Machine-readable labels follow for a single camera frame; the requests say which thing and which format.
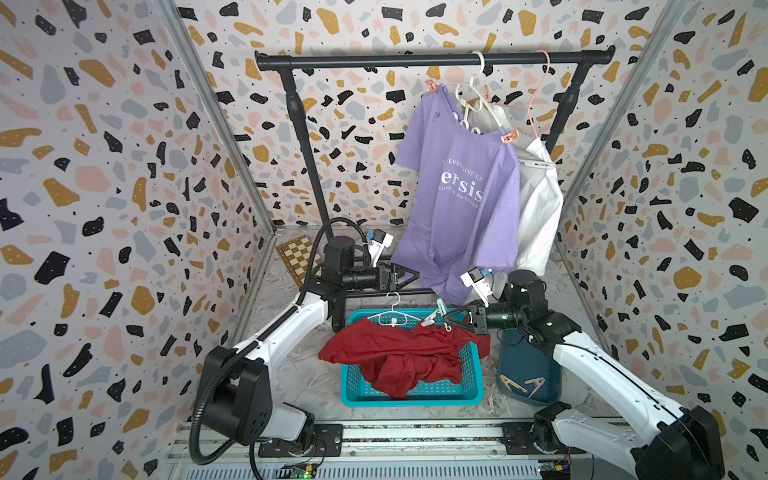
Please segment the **white plastic hangers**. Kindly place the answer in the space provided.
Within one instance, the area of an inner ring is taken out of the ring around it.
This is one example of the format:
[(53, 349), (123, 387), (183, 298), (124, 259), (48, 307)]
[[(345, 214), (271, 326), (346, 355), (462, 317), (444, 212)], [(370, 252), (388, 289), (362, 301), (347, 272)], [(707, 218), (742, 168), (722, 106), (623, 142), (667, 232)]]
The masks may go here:
[(470, 133), (480, 135), (483, 128), (494, 131), (505, 126), (488, 100), (488, 93), (480, 88), (477, 75), (471, 75), (467, 81), (456, 82), (454, 97), (461, 110), (459, 123)]

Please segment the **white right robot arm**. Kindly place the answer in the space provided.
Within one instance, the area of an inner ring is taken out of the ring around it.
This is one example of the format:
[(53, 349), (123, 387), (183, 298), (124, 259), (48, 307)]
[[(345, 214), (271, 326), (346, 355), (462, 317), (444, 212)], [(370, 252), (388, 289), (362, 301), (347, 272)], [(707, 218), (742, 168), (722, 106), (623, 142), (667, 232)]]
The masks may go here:
[(536, 413), (534, 446), (587, 452), (636, 479), (722, 479), (726, 475), (718, 423), (706, 409), (688, 409), (649, 386), (605, 352), (568, 316), (549, 308), (544, 281), (516, 270), (495, 302), (488, 270), (462, 274), (477, 300), (445, 315), (451, 326), (476, 335), (515, 329), (521, 339), (584, 381), (624, 419), (620, 428), (564, 402)]

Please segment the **white printed t-shirt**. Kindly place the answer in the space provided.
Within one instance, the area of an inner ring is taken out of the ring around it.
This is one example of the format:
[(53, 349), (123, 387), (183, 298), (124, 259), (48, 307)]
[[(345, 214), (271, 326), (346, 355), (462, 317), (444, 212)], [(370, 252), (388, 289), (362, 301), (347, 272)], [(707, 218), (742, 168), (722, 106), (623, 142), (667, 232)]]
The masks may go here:
[[(505, 110), (493, 105), (505, 126), (505, 132), (514, 130)], [(520, 159), (551, 159), (542, 138), (520, 133), (510, 144), (518, 159), (518, 187), (511, 185), (505, 191), (517, 202), (500, 199), (483, 232), (476, 251), (475, 262), (482, 268), (496, 272), (530, 270), (538, 276), (545, 274), (563, 207), (563, 194), (554, 169), (528, 168)]]

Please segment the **red garment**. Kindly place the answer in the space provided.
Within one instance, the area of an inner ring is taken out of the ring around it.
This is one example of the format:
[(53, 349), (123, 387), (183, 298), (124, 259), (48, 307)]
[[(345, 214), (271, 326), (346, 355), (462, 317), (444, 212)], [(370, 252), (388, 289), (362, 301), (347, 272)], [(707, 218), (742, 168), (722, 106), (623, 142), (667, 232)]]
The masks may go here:
[(357, 365), (372, 387), (402, 400), (419, 383), (462, 380), (460, 351), (469, 343), (481, 359), (490, 353), (490, 338), (461, 328), (450, 332), (435, 326), (412, 329), (381, 326), (363, 318), (331, 338), (318, 358), (332, 364)]

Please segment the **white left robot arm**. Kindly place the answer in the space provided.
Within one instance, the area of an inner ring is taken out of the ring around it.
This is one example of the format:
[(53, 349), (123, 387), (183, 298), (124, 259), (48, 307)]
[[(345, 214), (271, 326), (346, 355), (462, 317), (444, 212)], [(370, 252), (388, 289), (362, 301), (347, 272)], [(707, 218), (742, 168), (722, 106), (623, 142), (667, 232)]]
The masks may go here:
[(230, 447), (273, 442), (302, 454), (315, 441), (313, 414), (272, 399), (270, 374), (316, 327), (346, 324), (349, 294), (400, 291), (417, 272), (388, 262), (390, 234), (376, 229), (356, 242), (333, 236), (314, 242), (299, 293), (268, 325), (233, 347), (217, 346), (205, 358), (191, 416), (189, 445), (195, 463), (209, 464)]

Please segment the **purple garment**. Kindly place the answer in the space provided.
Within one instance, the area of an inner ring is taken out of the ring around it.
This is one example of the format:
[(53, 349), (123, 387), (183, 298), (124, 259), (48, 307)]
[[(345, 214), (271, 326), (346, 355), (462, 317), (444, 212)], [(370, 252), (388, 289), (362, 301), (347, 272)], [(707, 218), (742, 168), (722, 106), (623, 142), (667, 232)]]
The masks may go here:
[(472, 268), (513, 270), (520, 221), (520, 162), (505, 130), (474, 133), (463, 119), (453, 94), (437, 86), (423, 95), (396, 158), (418, 185), (392, 260), (453, 305), (467, 301), (461, 277)]

